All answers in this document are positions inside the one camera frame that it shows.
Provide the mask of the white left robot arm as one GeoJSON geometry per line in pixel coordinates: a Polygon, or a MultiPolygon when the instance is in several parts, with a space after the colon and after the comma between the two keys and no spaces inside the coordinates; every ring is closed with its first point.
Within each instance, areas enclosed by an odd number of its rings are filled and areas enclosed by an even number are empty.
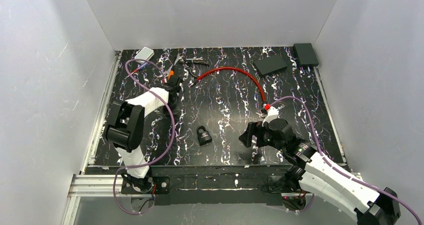
{"type": "Polygon", "coordinates": [[[153,178],[148,174],[150,167],[141,148],[145,117],[165,105],[174,109],[182,82],[182,78],[171,75],[167,82],[135,98],[114,101],[110,106],[103,137],[120,154],[126,166],[126,173],[121,176],[136,191],[147,193],[154,187],[153,178]]]}

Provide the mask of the red cable lock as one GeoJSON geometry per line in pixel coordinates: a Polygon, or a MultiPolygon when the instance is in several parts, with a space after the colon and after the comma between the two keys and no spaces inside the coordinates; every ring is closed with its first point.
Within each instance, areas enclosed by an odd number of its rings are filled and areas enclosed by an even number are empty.
{"type": "Polygon", "coordinates": [[[200,76],[196,77],[194,79],[194,81],[189,85],[189,87],[191,88],[191,87],[195,86],[196,84],[201,82],[206,77],[210,77],[212,75],[217,75],[218,73],[225,72],[225,71],[230,72],[231,75],[241,75],[242,77],[244,77],[244,78],[248,79],[250,82],[252,82],[254,84],[254,86],[256,87],[256,90],[258,91],[259,98],[261,100],[262,106],[263,107],[268,106],[269,102],[268,102],[267,96],[265,94],[263,87],[259,83],[259,81],[252,74],[250,74],[248,71],[243,70],[241,68],[237,68],[237,67],[223,66],[223,67],[218,67],[218,68],[213,68],[211,70],[208,70],[208,71],[204,72],[203,74],[201,74],[200,76]]]}

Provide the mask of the black padlock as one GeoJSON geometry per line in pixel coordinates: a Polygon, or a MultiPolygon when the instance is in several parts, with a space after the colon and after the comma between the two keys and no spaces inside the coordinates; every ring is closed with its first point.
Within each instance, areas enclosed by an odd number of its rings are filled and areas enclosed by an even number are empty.
{"type": "Polygon", "coordinates": [[[203,125],[197,127],[196,133],[200,146],[204,146],[213,141],[213,138],[210,135],[209,131],[203,125]]]}

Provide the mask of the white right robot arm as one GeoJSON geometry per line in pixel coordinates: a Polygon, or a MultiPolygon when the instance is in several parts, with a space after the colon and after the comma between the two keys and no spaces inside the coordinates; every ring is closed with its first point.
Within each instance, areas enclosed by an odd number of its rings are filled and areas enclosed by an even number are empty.
{"type": "Polygon", "coordinates": [[[394,225],[401,216],[397,194],[390,188],[373,190],[334,162],[325,162],[315,145],[297,137],[282,118],[270,122],[249,122],[239,136],[247,148],[270,146],[281,151],[292,167],[285,181],[292,189],[301,189],[321,197],[350,216],[358,225],[394,225]]]}

